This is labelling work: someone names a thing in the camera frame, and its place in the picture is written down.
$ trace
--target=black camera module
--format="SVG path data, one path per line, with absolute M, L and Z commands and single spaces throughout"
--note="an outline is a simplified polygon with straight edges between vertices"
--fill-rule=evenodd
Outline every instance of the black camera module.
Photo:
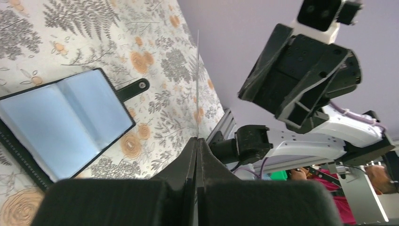
M 337 18 L 341 4 L 341 0 L 304 0 L 297 21 L 325 32 Z

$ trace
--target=green object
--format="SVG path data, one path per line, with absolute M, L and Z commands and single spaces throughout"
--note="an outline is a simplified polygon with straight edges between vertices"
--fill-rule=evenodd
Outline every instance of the green object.
M 270 178 L 272 180 L 287 180 L 287 173 L 285 171 L 274 172 Z

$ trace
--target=light blue page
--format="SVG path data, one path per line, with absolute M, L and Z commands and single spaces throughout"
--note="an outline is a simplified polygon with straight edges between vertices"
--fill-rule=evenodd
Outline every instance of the light blue page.
M 100 149 L 132 126 L 133 122 L 99 70 L 74 75 L 57 85 Z
M 0 117 L 53 181 L 100 152 L 55 84 L 1 100 Z

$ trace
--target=table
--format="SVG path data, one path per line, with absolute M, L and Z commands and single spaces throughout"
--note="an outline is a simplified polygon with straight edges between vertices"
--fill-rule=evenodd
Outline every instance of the table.
M 224 114 L 201 59 L 196 95 L 197 48 L 176 0 L 6 0 L 0 18 L 0 96 L 96 67 L 116 89 L 151 84 L 125 102 L 137 125 L 78 178 L 150 178 L 197 123 L 207 137 Z M 42 198 L 0 146 L 0 225 L 29 225 Z

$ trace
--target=thin metal rod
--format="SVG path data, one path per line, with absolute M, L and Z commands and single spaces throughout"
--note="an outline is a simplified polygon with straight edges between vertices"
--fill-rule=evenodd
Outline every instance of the thin metal rod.
M 197 76 L 197 138 L 200 137 L 200 113 L 198 112 L 199 110 L 199 102 L 200 102 L 200 96 L 199 96 L 199 91 L 198 91 L 198 70 L 199 70 L 199 56 L 200 56 L 200 31 L 198 30 L 197 32 L 197 72 L 196 72 L 196 76 Z

